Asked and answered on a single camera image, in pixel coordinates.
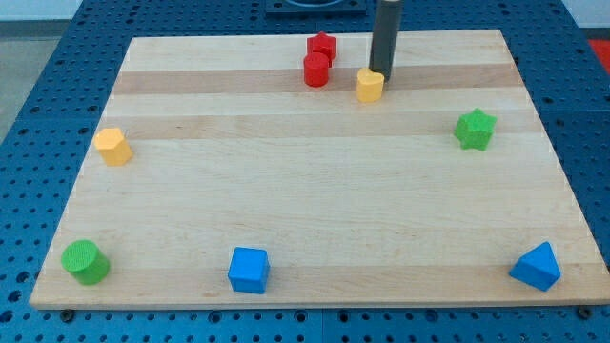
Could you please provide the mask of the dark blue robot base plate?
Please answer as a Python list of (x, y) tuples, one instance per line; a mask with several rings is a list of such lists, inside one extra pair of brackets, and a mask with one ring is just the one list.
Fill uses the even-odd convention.
[(365, 0), (265, 0), (267, 16), (300, 14), (365, 14)]

